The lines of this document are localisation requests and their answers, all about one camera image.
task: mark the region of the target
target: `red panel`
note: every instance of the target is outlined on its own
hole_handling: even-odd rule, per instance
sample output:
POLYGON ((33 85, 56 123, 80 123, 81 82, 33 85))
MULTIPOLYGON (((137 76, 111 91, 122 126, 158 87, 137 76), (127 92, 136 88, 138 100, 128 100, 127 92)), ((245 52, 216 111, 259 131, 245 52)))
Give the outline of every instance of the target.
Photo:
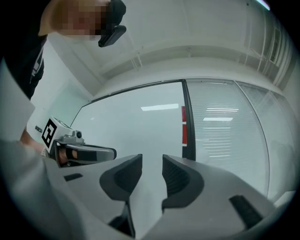
POLYGON ((187 118, 186 118, 186 107, 181 107, 181 113, 182 113, 182 121, 186 122, 187 118))
POLYGON ((182 124, 182 144, 187 144, 187 125, 182 124))

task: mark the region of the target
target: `black rubber pad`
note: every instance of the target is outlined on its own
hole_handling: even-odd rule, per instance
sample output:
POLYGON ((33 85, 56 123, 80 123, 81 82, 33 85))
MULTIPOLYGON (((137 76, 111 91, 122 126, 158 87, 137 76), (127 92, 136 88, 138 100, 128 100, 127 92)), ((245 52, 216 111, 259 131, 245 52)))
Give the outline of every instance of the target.
POLYGON ((77 151, 77 160, 80 161, 97 161, 96 151, 77 151))
POLYGON ((237 211, 247 229, 253 227, 263 219, 244 196, 233 196, 229 199, 229 201, 237 211))
POLYGON ((109 226, 128 236, 131 236, 132 238, 135 238, 135 228, 133 225, 129 204, 125 205, 122 215, 113 219, 109 223, 109 226))
POLYGON ((67 182, 72 181, 72 180, 77 179, 77 178, 81 178, 81 177, 83 177, 83 176, 80 173, 74 173, 74 174, 71 174, 71 175, 64 176, 64 178, 67 182))
POLYGON ((110 170, 100 177, 100 186, 113 200, 128 202, 136 187, 143 167, 143 156, 139 154, 110 170))
POLYGON ((163 177, 168 193, 168 198, 162 203, 163 210, 188 206, 204 188, 204 180, 199 172, 168 155, 163 155, 163 177))

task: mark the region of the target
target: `window blind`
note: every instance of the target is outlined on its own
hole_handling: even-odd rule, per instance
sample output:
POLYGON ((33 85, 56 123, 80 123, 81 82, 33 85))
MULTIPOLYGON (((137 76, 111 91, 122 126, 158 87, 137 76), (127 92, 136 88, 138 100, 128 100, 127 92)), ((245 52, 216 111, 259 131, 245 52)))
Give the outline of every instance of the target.
POLYGON ((299 122, 295 116, 295 113, 293 112, 290 104, 286 100, 285 97, 282 95, 279 95, 277 93, 272 92, 276 100, 278 101, 278 104, 283 112, 283 115, 285 117, 285 120, 287 122, 287 125, 289 126, 289 129, 291 131, 292 139, 294 142, 294 151, 296 152, 296 155, 299 157, 299 148, 300 146, 300 126, 299 122))
POLYGON ((282 97, 276 99, 269 90, 241 82, 238 84, 254 107, 266 137, 270 160, 268 198, 275 202, 286 191, 296 188, 299 157, 291 128, 292 131, 297 128, 289 115, 291 113, 288 114, 287 102, 282 97))
POLYGON ((189 79, 196 160, 231 171, 267 194, 269 162, 263 131, 232 81, 189 79))

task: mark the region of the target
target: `black device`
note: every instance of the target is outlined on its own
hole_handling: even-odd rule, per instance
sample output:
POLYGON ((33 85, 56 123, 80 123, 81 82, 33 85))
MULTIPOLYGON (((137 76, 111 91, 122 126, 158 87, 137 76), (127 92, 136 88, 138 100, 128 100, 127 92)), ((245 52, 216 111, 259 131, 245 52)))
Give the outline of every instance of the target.
POLYGON ((122 25, 115 26, 109 35, 101 36, 98 42, 99 47, 107 47, 113 45, 124 33, 126 32, 126 27, 122 25))

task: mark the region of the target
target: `hand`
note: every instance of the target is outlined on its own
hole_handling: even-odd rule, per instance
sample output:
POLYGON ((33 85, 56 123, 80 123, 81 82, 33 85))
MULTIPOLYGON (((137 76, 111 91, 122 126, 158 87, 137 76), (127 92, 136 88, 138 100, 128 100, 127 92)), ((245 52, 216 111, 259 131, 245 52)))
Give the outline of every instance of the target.
MULTIPOLYGON (((21 136, 20 139, 21 143, 23 143, 26 146, 29 146, 31 148, 33 148, 35 151, 37 151, 39 154, 41 154, 41 152, 44 150, 44 146, 43 144, 36 142, 30 135, 29 133, 26 131, 26 129, 23 131, 23 134, 21 136)), ((72 150, 72 155, 74 159, 77 159, 77 151, 76 150, 72 150)), ((61 165, 66 164, 68 162, 68 158, 66 155, 66 149, 65 148, 61 148, 59 149, 59 159, 58 159, 59 163, 61 165)))
MULTIPOLYGON (((72 155, 74 159, 77 159, 77 151, 72 150, 72 155)), ((66 164, 68 162, 67 154, 66 154, 66 149, 61 148, 59 149, 59 163, 61 165, 66 164)))

